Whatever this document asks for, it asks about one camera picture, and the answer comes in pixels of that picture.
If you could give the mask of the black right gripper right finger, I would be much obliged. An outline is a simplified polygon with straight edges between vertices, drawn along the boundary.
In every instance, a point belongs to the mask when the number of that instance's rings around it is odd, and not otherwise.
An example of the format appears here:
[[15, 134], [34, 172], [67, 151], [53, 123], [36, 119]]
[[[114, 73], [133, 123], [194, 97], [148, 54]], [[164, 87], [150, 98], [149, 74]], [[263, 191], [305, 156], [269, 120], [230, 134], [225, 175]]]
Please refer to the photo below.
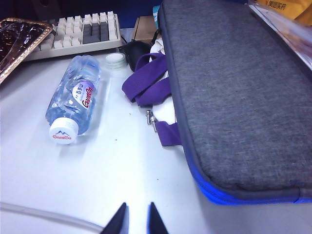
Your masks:
[[148, 209], [147, 233], [148, 234], [169, 233], [154, 202], [151, 202]]

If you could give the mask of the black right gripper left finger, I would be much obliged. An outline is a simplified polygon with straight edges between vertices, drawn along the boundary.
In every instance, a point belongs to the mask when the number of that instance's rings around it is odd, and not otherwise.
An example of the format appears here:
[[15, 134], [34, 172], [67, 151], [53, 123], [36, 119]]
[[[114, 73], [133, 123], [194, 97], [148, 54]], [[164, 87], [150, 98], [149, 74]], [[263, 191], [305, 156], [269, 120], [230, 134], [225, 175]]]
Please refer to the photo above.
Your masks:
[[129, 233], [129, 209], [123, 202], [109, 223], [104, 228], [105, 234], [128, 234]]

